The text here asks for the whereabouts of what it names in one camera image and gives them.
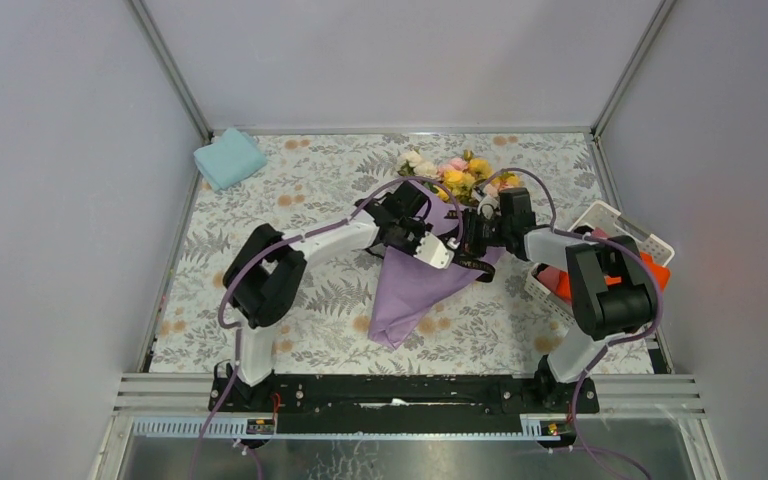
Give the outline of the black ribbon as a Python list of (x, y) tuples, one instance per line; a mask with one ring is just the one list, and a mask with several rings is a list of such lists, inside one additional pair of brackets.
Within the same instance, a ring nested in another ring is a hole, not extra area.
[(385, 256), (376, 250), (378, 245), (382, 245), (418, 259), (422, 242), (428, 241), (432, 235), (445, 247), (447, 260), (443, 269), (457, 265), (479, 272), (478, 282), (490, 283), (496, 270), (493, 260), (486, 261), (485, 257), (490, 247), (501, 246), (500, 236), (494, 228), (494, 220), (485, 219), (474, 209), (461, 210), (460, 217), (455, 210), (445, 211), (442, 219), (436, 222), (429, 222), (428, 215), (403, 215), (387, 224), (383, 234), (365, 251), (384, 259)]

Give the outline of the white fake flower stem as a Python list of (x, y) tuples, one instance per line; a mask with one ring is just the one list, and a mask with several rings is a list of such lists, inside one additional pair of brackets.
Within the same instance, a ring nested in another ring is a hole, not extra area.
[(425, 159), (417, 150), (408, 150), (399, 156), (397, 173), (405, 177), (439, 178), (438, 167)]

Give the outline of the yellow fake flower stem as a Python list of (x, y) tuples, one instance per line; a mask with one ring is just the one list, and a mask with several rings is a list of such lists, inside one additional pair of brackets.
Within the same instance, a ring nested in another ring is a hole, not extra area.
[(497, 174), (487, 159), (471, 150), (441, 164), (437, 177), (457, 202), (466, 206), (477, 206), (486, 197), (497, 199), (502, 191), (523, 186), (516, 173)]

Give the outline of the pink purple wrapping paper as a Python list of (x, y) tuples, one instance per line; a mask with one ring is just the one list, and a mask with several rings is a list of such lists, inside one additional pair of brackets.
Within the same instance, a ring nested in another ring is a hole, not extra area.
[(456, 263), (433, 268), (405, 253), (387, 248), (380, 269), (367, 338), (391, 350), (399, 348), (433, 306), (468, 285), (487, 279), (505, 250), (490, 247), (479, 268)]

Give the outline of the pink fake flower stem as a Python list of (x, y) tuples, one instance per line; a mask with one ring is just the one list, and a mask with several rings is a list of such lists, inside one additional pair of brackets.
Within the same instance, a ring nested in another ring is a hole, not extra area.
[(455, 157), (438, 168), (439, 179), (462, 203), (473, 200), (474, 193), (497, 197), (499, 182), (492, 180), (486, 184), (494, 173), (489, 161), (480, 157), (469, 160)]

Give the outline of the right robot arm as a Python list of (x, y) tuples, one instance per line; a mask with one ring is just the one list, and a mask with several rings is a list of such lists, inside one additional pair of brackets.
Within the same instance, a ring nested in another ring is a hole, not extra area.
[(470, 259), (491, 247), (503, 248), (567, 275), (574, 324), (535, 373), (533, 396), (543, 410), (561, 410), (573, 398), (571, 383), (586, 375), (608, 347), (630, 339), (662, 312), (658, 282), (631, 237), (598, 238), (540, 225), (524, 188), (502, 192), (496, 208), (464, 213), (463, 224), (459, 250)]

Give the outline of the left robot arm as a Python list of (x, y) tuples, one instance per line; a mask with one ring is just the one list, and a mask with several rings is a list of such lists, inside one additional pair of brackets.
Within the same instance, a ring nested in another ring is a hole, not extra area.
[(304, 274), (333, 257), (375, 246), (389, 247), (432, 268), (453, 255), (421, 218), (429, 198), (411, 181), (392, 181), (358, 200), (347, 214), (298, 231), (269, 223), (249, 236), (223, 276), (217, 316), (234, 333), (230, 362), (232, 398), (248, 411), (269, 401), (274, 371), (271, 348), (278, 323), (293, 306)]

